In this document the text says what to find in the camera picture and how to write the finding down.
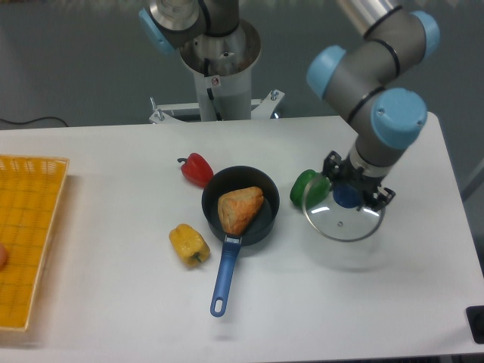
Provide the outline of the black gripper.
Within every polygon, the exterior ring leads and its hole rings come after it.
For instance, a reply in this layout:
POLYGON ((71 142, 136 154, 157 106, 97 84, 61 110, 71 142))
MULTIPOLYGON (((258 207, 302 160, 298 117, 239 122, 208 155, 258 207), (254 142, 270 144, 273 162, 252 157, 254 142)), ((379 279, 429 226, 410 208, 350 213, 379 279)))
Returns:
POLYGON ((392 189, 381 186, 381 175, 374 176, 361 164, 354 166, 350 156, 343 159, 334 150, 324 160, 322 175, 339 199, 363 199, 363 205, 375 212, 390 204, 396 195, 392 189))

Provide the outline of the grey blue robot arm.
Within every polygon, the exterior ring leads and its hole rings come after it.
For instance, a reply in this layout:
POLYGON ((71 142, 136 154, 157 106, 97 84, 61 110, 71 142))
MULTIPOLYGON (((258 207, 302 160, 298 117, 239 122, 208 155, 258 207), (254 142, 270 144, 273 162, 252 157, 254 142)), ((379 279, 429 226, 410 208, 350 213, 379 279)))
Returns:
MULTIPOLYGON (((427 120, 419 95, 388 84, 436 50, 440 31, 429 14, 407 12, 394 1, 339 6, 364 43, 353 51, 325 48, 310 63, 306 81, 357 138, 346 158, 326 158, 323 173, 339 205, 377 211, 394 198, 382 180, 427 120)), ((250 118, 251 70, 261 41, 241 19, 238 2, 152 1, 138 18, 154 46, 164 54, 177 51, 192 72, 202 120, 250 118)))

